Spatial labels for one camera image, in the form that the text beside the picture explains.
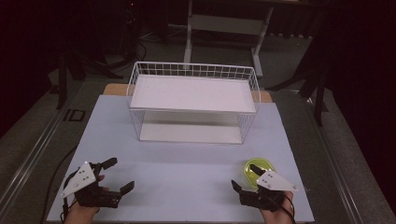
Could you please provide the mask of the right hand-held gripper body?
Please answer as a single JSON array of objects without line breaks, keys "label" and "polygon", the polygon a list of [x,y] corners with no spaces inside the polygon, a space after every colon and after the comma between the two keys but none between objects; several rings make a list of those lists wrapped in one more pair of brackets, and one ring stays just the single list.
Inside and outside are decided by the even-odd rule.
[{"label": "right hand-held gripper body", "polygon": [[242,205],[262,210],[276,211],[285,201],[286,191],[298,191],[299,188],[290,183],[275,171],[263,172],[252,181],[255,191],[239,188],[239,201]]}]

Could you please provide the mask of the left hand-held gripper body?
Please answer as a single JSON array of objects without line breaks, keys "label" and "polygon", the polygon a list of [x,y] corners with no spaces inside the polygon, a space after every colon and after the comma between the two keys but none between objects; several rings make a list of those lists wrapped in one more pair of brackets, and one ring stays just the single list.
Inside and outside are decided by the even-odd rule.
[{"label": "left hand-held gripper body", "polygon": [[117,208],[122,195],[107,191],[99,186],[99,175],[104,170],[101,162],[85,161],[74,173],[66,178],[60,197],[66,202],[71,194],[82,206]]}]

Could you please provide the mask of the yellow-green plastic bowl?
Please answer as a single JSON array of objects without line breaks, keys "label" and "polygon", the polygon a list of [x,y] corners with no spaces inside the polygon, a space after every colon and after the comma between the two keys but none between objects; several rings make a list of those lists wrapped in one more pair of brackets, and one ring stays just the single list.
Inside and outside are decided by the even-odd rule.
[{"label": "yellow-green plastic bowl", "polygon": [[251,165],[255,165],[255,166],[259,167],[260,169],[264,170],[264,172],[269,171],[269,170],[271,170],[271,171],[276,170],[275,167],[272,165],[272,163],[269,162],[265,158],[250,159],[245,164],[244,175],[247,178],[247,181],[249,182],[250,186],[253,187],[254,189],[256,189],[258,187],[257,179],[259,178],[259,176],[250,169]]}]

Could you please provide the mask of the person's right hand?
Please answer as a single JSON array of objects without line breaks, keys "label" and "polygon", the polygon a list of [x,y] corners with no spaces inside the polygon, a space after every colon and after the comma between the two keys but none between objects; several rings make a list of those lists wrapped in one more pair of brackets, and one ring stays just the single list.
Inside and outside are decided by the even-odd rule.
[{"label": "person's right hand", "polygon": [[294,205],[292,203],[293,193],[285,191],[285,200],[280,209],[275,212],[269,210],[261,210],[264,224],[295,224]]}]

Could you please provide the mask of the person's left hand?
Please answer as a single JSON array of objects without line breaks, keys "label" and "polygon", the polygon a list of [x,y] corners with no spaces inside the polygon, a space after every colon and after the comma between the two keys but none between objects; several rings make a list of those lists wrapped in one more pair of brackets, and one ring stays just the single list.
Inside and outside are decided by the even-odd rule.
[{"label": "person's left hand", "polygon": [[80,205],[77,201],[73,201],[73,204],[68,209],[64,224],[92,224],[95,215],[99,211],[99,207],[86,207]]}]

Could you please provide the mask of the light blue table mat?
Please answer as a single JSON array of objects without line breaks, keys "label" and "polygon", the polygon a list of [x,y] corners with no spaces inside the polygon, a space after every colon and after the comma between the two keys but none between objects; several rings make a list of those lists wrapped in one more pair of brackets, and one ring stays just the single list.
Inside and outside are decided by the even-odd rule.
[{"label": "light blue table mat", "polygon": [[137,139],[124,97],[102,95],[79,141],[68,170],[84,162],[110,158],[103,186],[134,189],[116,209],[105,208],[98,222],[133,223],[259,223],[257,209],[239,202],[232,183],[250,185],[244,166],[265,158],[276,171],[300,187],[300,177],[276,104],[261,103],[241,145],[145,142]]}]

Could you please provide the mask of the black metal stand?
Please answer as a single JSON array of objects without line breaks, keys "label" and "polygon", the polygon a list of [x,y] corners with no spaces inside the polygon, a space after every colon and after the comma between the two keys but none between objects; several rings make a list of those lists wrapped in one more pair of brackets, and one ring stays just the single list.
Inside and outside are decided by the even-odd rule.
[{"label": "black metal stand", "polygon": [[69,46],[63,47],[59,56],[57,109],[61,109],[67,99],[67,73],[74,80],[83,80],[85,77],[77,52]]},{"label": "black metal stand", "polygon": [[323,109],[326,73],[328,72],[328,55],[326,47],[324,46],[328,15],[328,10],[320,13],[320,17],[318,18],[318,31],[313,37],[313,40],[307,48],[292,77],[274,86],[266,88],[268,91],[279,91],[291,84],[304,80],[304,84],[300,88],[299,94],[302,98],[309,98],[313,93],[316,94],[314,118],[319,127],[323,126],[321,113]]}]

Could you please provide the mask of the metal floor rail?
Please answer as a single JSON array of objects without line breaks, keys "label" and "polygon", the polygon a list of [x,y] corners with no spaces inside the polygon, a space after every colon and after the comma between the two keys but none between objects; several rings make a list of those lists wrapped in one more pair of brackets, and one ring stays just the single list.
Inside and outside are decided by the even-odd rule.
[{"label": "metal floor rail", "polygon": [[314,109],[315,109],[314,103],[310,98],[303,99],[303,102],[304,102],[304,107],[308,113],[310,122],[317,130],[320,142],[324,146],[324,154],[325,154],[326,162],[330,170],[330,173],[332,175],[334,185],[337,188],[340,199],[346,210],[346,214],[348,216],[350,224],[364,224],[359,209],[357,208],[357,205],[351,195],[349,186],[347,185],[347,182],[344,178],[340,165],[336,160],[335,155],[333,154],[330,141],[324,129],[317,125],[317,122],[314,118]]},{"label": "metal floor rail", "polygon": [[0,139],[0,223],[6,218],[21,189],[55,133],[67,107],[81,89],[72,84],[64,104],[47,93]]}]

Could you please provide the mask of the white metal desk frame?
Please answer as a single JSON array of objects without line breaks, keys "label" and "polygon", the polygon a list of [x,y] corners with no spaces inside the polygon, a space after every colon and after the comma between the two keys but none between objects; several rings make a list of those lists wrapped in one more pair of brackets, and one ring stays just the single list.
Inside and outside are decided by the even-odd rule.
[{"label": "white metal desk frame", "polygon": [[258,77],[263,77],[262,63],[260,60],[260,51],[265,38],[274,8],[266,9],[265,17],[262,21],[250,19],[237,19],[230,17],[219,17],[211,15],[194,14],[193,0],[188,1],[188,17],[187,17],[187,40],[184,51],[184,63],[191,61],[192,50],[192,31],[211,31],[223,32],[240,35],[255,35],[258,37],[257,45],[251,49],[251,57],[253,66]]}]

